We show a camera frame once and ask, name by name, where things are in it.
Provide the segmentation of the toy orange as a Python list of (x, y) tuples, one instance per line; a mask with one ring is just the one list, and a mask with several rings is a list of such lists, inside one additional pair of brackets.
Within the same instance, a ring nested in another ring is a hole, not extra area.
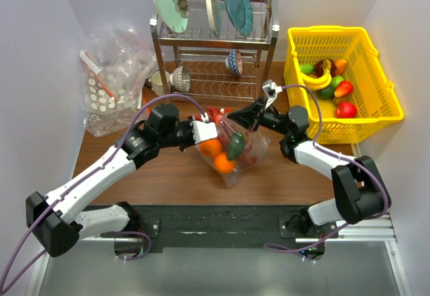
[(229, 160), (226, 153), (221, 152), (213, 159), (213, 165), (220, 174), (230, 174), (236, 166), (236, 161)]
[(199, 144), (200, 152), (208, 158), (216, 158), (222, 152), (222, 144), (218, 138)]

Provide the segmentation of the dark green toy avocado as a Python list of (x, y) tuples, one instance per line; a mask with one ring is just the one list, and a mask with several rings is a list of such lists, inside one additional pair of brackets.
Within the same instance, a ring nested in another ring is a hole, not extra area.
[(236, 160), (242, 153), (246, 141), (242, 134), (233, 133), (228, 140), (226, 155), (229, 160)]

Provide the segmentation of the clear zip bag orange zipper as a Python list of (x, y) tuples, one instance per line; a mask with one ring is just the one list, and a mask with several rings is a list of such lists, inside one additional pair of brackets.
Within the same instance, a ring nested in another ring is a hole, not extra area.
[(198, 144), (206, 162), (222, 177), (227, 187), (236, 185), (243, 174), (256, 166), (268, 151), (270, 139), (250, 132), (227, 118), (231, 109), (207, 108), (217, 137)]

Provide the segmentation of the red toy lobster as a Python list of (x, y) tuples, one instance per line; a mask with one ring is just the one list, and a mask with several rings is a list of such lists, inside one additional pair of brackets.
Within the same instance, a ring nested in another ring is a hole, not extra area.
[(209, 107), (207, 109), (210, 121), (216, 124), (218, 139), (222, 144), (222, 152), (226, 153), (228, 148), (228, 140), (233, 133), (242, 134), (245, 137), (245, 147), (241, 155), (235, 160), (236, 166), (234, 170), (244, 171), (255, 165), (258, 161), (256, 149), (253, 147), (253, 139), (248, 131), (242, 129), (239, 125), (227, 118), (229, 109), (217, 109), (215, 107)]

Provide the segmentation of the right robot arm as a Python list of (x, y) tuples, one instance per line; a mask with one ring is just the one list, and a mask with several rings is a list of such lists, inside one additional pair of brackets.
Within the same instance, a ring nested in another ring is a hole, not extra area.
[(356, 224), (388, 211), (392, 201), (372, 158), (344, 156), (314, 142), (307, 135), (308, 112), (304, 107), (295, 105), (280, 113), (265, 104), (260, 97), (230, 112), (227, 118), (251, 132), (262, 126), (281, 134), (279, 147), (284, 158), (319, 172), (333, 184), (334, 197), (301, 209), (283, 223), (287, 230), (313, 238), (326, 224)]

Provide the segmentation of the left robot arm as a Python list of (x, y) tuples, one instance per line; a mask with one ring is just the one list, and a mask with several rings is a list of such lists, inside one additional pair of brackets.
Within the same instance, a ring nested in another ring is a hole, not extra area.
[(140, 216), (129, 203), (95, 211), (85, 208), (114, 183), (156, 158), (161, 149), (185, 150), (215, 136), (215, 125), (207, 114), (182, 120), (176, 106), (157, 105), (146, 120), (134, 121), (101, 158), (75, 178), (45, 195), (37, 191), (29, 195), (27, 234), (34, 235), (52, 257), (90, 236), (110, 232), (134, 236)]

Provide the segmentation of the pile of clear zip bags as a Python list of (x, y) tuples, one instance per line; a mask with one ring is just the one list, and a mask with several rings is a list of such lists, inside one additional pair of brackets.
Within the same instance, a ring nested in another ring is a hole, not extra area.
[(127, 128), (142, 107), (145, 80), (157, 57), (128, 22), (106, 23), (85, 38), (79, 58), (84, 125), (95, 137)]

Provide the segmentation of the grey patterned bowl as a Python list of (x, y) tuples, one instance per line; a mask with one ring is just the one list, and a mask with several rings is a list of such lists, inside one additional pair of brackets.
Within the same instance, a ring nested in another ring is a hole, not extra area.
[(171, 85), (182, 93), (188, 93), (191, 87), (190, 69), (182, 65), (177, 67), (170, 76)]

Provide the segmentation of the metal dish rack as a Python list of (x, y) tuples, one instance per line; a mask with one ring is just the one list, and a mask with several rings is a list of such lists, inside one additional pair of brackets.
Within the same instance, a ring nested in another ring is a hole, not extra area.
[[(161, 72), (173, 72), (185, 65), (190, 69), (191, 87), (187, 95), (203, 103), (253, 101), (263, 94), (269, 78), (280, 32), (278, 0), (251, 0), (253, 30), (241, 36), (222, 12), (220, 35), (209, 27), (205, 0), (188, 0), (190, 18), (182, 34), (171, 31), (161, 17), (150, 18), (150, 34)], [(231, 50), (240, 50), (243, 73), (232, 74), (225, 60)]]

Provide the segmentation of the green toy lime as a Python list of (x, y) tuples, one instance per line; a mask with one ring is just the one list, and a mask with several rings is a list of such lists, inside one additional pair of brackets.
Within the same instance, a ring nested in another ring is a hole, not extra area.
[(300, 65), (300, 72), (305, 75), (311, 75), (314, 73), (315, 69), (312, 64), (301, 64)]

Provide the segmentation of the red yellow toy mango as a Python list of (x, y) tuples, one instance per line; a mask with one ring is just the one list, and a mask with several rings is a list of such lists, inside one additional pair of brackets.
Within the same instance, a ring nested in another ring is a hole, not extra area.
[(349, 81), (343, 80), (339, 83), (338, 87), (336, 88), (334, 92), (334, 96), (336, 98), (341, 98), (348, 96), (350, 93), (352, 93), (354, 90), (353, 84)]

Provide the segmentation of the yellow plastic basket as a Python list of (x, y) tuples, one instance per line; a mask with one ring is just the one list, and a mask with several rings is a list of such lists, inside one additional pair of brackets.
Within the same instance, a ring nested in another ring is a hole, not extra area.
[(361, 27), (290, 28), (284, 80), (320, 144), (358, 144), (403, 120), (394, 85)]

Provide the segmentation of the teal blue plate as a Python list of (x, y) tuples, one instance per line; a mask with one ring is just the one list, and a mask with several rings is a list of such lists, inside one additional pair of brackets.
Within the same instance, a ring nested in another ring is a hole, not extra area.
[(253, 30), (251, 0), (224, 0), (227, 15), (241, 36), (249, 37)]

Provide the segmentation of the mint green floral plate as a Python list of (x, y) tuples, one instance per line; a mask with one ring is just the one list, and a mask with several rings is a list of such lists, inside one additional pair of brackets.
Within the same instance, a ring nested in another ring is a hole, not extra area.
[(176, 34), (186, 31), (189, 21), (187, 0), (153, 0), (159, 16)]

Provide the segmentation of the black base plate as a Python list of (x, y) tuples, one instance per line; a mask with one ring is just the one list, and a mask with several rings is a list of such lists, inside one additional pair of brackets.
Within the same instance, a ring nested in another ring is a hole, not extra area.
[(303, 205), (136, 205), (151, 252), (166, 248), (261, 248), (265, 243), (297, 248), (298, 238), (319, 239), (334, 222), (312, 226)]

